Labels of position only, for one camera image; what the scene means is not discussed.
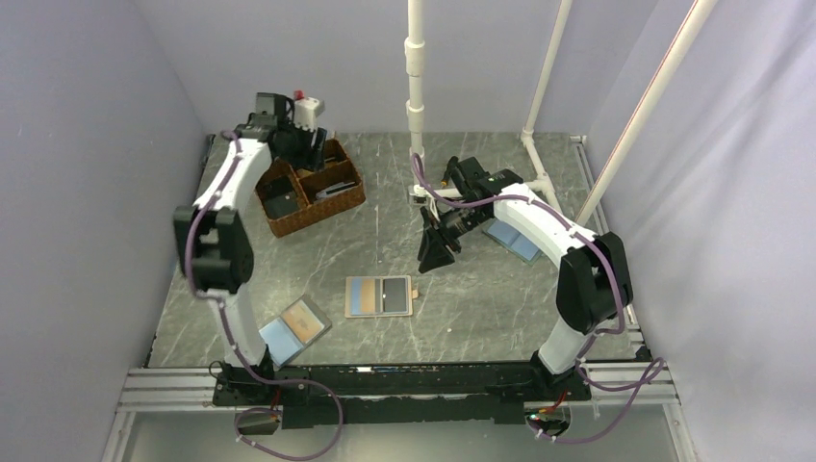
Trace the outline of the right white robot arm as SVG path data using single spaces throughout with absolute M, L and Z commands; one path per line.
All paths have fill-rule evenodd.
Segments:
M 558 320 L 532 355 L 529 376 L 536 396 L 556 398 L 592 338 L 617 335 L 625 328 L 620 319 L 633 291 L 623 241 L 612 232 L 599 235 L 566 218 L 509 169 L 490 173 L 475 158 L 451 157 L 443 180 L 459 193 L 459 200 L 453 201 L 425 181 L 419 155 L 413 155 L 412 168 L 425 190 L 448 207 L 438 217 L 421 207 L 421 273 L 453 264 L 461 251 L 460 237 L 490 220 L 520 232 L 557 266 Z M 611 321 L 620 322 L 612 327 Z

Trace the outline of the tan blue card holder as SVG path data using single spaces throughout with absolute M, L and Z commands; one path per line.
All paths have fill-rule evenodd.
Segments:
M 410 317 L 420 296 L 409 275 L 349 276 L 345 281 L 347 319 Z

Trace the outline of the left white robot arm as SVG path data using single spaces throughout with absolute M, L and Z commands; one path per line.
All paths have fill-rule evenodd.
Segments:
M 268 346 L 260 335 L 248 293 L 254 253 L 242 213 L 264 174 L 276 163 L 317 171 L 324 166 L 328 138 L 318 118 L 322 100 L 259 92 L 247 121 L 222 132 L 225 159 L 214 179 L 193 204 L 172 216 L 180 267 L 191 294 L 212 308 L 225 345 L 226 363 L 247 370 L 239 392 L 254 404 L 269 401 L 276 377 L 268 364 Z

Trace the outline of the silver grey vip card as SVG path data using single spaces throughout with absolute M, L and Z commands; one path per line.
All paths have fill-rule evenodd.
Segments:
M 338 195 L 344 191 L 350 190 L 356 186 L 352 182 L 342 182 L 324 188 L 316 193 L 317 200 L 324 200 L 326 198 Z

